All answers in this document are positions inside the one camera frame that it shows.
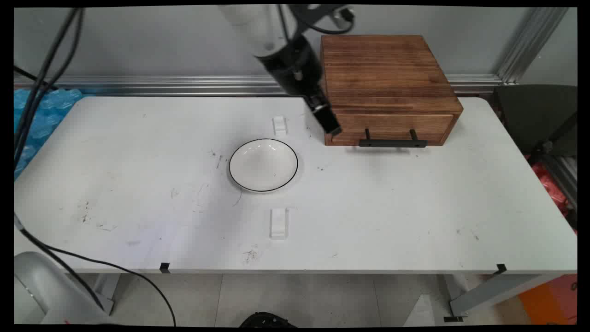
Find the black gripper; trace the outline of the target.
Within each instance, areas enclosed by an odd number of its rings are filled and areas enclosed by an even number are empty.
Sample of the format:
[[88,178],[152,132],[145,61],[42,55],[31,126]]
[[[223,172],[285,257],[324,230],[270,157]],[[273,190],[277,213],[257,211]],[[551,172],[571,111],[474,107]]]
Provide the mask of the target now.
[[256,59],[287,94],[306,97],[309,110],[325,134],[334,137],[342,132],[331,103],[319,84],[322,66],[305,36],[298,36],[274,54]]

